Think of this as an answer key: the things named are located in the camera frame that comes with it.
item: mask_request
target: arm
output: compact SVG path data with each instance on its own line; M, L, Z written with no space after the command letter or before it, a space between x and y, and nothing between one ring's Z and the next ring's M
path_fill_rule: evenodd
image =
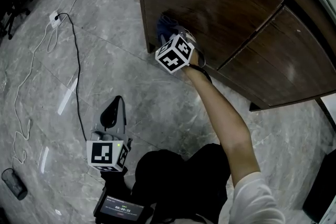
M250 132L242 117L201 72L190 67L184 68L184 72L204 103L212 127L227 155L236 186L245 176L260 171Z

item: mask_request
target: black chair leg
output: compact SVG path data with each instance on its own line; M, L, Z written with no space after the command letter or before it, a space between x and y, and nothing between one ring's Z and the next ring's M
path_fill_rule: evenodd
M13 10L12 11L12 14L5 26L5 29L7 29L8 25L9 25L9 29L8 29L8 39L11 40L13 38L13 35L11 34L11 29L12 29L12 26L13 26L13 22L14 22L14 19L16 16L18 16L19 14L21 13L25 13L27 16L30 14L30 10L28 8L22 8L20 9L18 12Z

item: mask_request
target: wrist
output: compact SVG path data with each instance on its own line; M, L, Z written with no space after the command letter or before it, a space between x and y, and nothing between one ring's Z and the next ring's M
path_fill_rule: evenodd
M186 66L186 67L183 68L183 71L191 81L193 81L195 79L205 79L205 80L207 80L206 76L202 72L200 72L199 70L196 70L192 67Z

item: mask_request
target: white cable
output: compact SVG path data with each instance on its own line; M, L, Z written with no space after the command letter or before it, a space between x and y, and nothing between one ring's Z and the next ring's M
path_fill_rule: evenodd
M44 36L43 36L43 39L41 40L41 42L38 44L38 46L37 46L37 47L34 49L34 51L33 51L33 57L32 57L32 59L31 59L32 61L31 61L31 64L30 64L30 71L29 71L28 75L26 76L26 78L24 79L24 81L21 82L21 84L19 85L19 87L17 87L16 97L15 97L15 100L14 100L14 111L15 111L16 118L17 118L17 120L18 120L18 122L19 122L20 132L19 132L19 131L15 131L15 136L14 136L14 141L13 141L13 151L14 151L15 156L12 157L12 168L13 168L13 161L14 161L14 159L16 159L16 160L17 160L19 163L21 163L21 164L23 164L23 163L25 162L25 160L26 160L26 151L25 151L25 150L23 150L23 152L22 152L22 161L20 161L19 157L18 157L17 154L16 154L15 147L14 147L14 145L15 145L15 141L16 141L16 135L17 135L17 134L21 135L21 136L24 138L24 140L26 140L26 141L29 140L29 136L30 136L30 119L29 119L29 121L28 121L27 136L25 136L25 135L23 134L22 125L21 125L21 120L20 120L19 116L17 115L17 111L16 111L15 104L16 104L16 101L17 101L17 97L18 97L18 95L19 95L20 88L21 88L22 85L27 81L27 79L29 78L29 76L30 76L31 73L32 73L32 70L33 70L33 63L34 63L34 57L35 57L35 52L36 52L37 49L41 46L43 40L46 38L46 35L47 35L47 28L48 28L49 25L50 25L50 22L47 24L46 29L44 30Z
M72 3L72 5L71 5L71 7L70 7L70 10L68 11L68 14L70 14L70 12L71 12L71 10L72 10L72 8L73 8L73 6L74 6L74 4L75 4L76 1L77 1L77 0L74 0L74 2ZM57 8L57 10L60 8L62 2L63 2L63 0L61 0L59 6L58 6L58 8ZM61 21L61 23L60 23L58 26L60 26L60 25L64 22L65 19L66 19L66 17ZM35 58L35 52L36 52L37 49L41 46L43 40L46 38L46 36L47 36L47 28L48 28L48 26L49 26L50 24L51 24L51 22L49 22L49 23L47 24L47 26L46 26L46 28L45 28L45 30L44 30L44 36L43 36L43 39L41 40L41 42L37 45L37 47L36 47L36 48L34 49L34 51L33 51L33 57L32 57L32 59L31 59L32 61L31 61L31 64L30 64L30 71L29 71L29 74L26 76L26 78L24 79L24 81L23 81L23 82L18 86L18 88L17 88L16 97L15 97L15 100L14 100L14 111L15 111L16 118L17 118L17 120L18 120L18 122L19 122L20 132L19 132L19 131L15 131L15 136L14 136L14 141L13 141L13 151L14 151L14 154L15 154L15 156L12 156L12 168L13 168L13 169L14 169L14 162L13 162L13 161L14 161L15 159L16 159L20 164L24 164L24 162L25 162L25 160L26 160L26 157L27 157L27 154L26 154L26 151L25 151L25 150L23 150L23 152L22 152L22 161L20 161L19 157L17 156L16 151L15 151L15 141L16 141L16 136L17 136L17 134L19 134L19 135L21 135L21 136L23 137L24 140L26 140L26 141L29 140L29 137L30 137L30 123L31 123L31 120L29 119L29 121L28 121L28 126L27 126L27 136L24 136L24 134L23 134L23 130L22 130L21 121L20 121L20 118L19 118L19 116L18 116L18 114L17 114L15 104L16 104L16 101L17 101L17 98L18 98L18 95L19 95L20 88L21 88L22 85L27 81L27 79L29 78L29 76L30 76L31 73L32 73L32 70L33 70L33 63L34 63L34 58ZM50 34L50 39L49 39L48 46L47 46L47 52L48 52L48 53L52 52L52 51L54 50L56 44L57 44L57 39L58 39L58 38L57 38L57 34L58 34L58 26L57 26L57 27L51 32L51 34ZM51 41L51 38L52 38L53 33L54 33L55 30L56 30L56 42L55 42L53 48L52 48L51 50L49 50L50 41Z

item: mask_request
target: black pants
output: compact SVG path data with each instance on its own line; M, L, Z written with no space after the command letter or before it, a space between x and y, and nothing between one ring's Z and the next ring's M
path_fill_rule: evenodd
M136 167L132 200L146 206L156 203L152 223L197 219L196 214L218 223L229 177L220 145L208 144L186 162L167 150L148 152Z

